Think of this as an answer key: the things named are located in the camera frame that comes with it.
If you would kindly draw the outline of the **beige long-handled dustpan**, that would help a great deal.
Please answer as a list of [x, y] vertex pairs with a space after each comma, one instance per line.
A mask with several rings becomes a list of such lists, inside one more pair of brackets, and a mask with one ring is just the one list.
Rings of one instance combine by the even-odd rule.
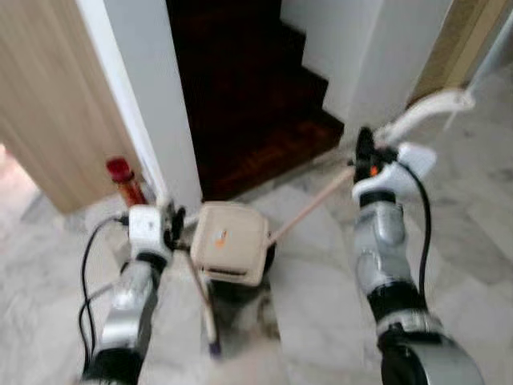
[[[422, 121], [436, 115], [465, 112], [475, 105], [475, 96], [465, 88], [441, 89], [415, 100], [390, 122], [373, 129], [375, 152], [398, 153], [399, 144], [408, 142], [406, 136]], [[231, 201], [203, 203], [197, 217], [190, 219], [195, 221], [196, 227], [192, 238], [192, 259], [199, 272], [212, 280], [256, 286], [261, 280], [269, 245], [274, 245], [292, 231], [331, 194], [343, 187], [351, 191], [354, 186], [353, 158], [351, 164], [345, 166], [300, 212], [277, 229], [272, 229], [269, 219], [251, 205]], [[403, 165], [403, 168], [418, 182], [407, 166]], [[360, 198], [371, 193], [397, 196], [393, 192], [378, 190]]]

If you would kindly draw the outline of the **wooden broom purple bristles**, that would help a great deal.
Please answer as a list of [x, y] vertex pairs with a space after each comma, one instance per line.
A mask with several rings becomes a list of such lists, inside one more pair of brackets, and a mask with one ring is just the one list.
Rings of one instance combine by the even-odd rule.
[[[166, 209], [168, 205], [176, 205], [172, 198], [166, 194], [159, 194], [156, 198], [156, 205], [161, 208], [167, 216]], [[195, 221], [189, 220], [186, 214], [184, 218], [184, 229], [189, 229], [195, 226]], [[192, 243], [191, 252], [184, 253], [184, 264], [188, 267], [192, 282], [194, 283], [196, 293], [200, 298], [201, 303], [201, 319], [202, 319], [202, 331], [205, 337], [205, 342], [208, 344], [208, 355], [212, 359], [221, 359], [223, 356], [223, 348], [221, 348], [220, 332], [219, 327], [216, 325], [215, 311], [212, 307], [212, 301], [210, 301], [208, 287], [200, 277], [199, 268], [193, 260], [192, 254]]]

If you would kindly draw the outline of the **red tin with red cap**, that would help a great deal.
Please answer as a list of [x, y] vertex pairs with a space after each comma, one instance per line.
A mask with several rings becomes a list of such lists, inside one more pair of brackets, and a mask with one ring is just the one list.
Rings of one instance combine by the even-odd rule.
[[111, 157], [107, 159], [105, 166], [112, 183], [128, 208], [132, 208], [133, 205], [149, 205], [149, 199], [144, 195], [142, 185], [136, 179], [135, 170], [124, 157]]

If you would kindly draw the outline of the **black plastic bucket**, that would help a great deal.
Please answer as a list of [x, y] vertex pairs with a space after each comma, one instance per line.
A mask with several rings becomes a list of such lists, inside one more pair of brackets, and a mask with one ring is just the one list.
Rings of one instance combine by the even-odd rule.
[[261, 271], [261, 280], [256, 286], [237, 285], [237, 283], [233, 282], [212, 280], [208, 285], [210, 294], [212, 294], [213, 297], [219, 298], [219, 300], [223, 300], [228, 303], [243, 303], [252, 300], [252, 298], [256, 297], [256, 295], [259, 294], [265, 286], [267, 286], [266, 276], [274, 263], [276, 249], [276, 243], [272, 243], [267, 248], [265, 264], [263, 271]]

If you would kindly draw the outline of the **dark wooden staircase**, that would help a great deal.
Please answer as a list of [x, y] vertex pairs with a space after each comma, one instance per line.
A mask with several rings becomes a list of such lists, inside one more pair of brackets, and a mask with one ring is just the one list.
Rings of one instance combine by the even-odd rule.
[[226, 201], [337, 146], [329, 81], [303, 66], [282, 0], [164, 0], [202, 201]]

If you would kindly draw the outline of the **beige louvred door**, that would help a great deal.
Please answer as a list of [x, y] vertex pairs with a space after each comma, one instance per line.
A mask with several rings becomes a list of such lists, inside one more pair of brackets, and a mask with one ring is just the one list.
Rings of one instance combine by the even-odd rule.
[[512, 10], [513, 0], [452, 0], [408, 103], [434, 91], [465, 87]]

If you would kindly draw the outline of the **light wooden door panel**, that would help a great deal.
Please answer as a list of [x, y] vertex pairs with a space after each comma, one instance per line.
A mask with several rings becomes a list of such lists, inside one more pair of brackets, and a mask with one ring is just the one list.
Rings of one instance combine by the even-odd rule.
[[76, 0], [0, 0], [0, 144], [60, 213], [116, 194], [107, 159], [139, 168]]

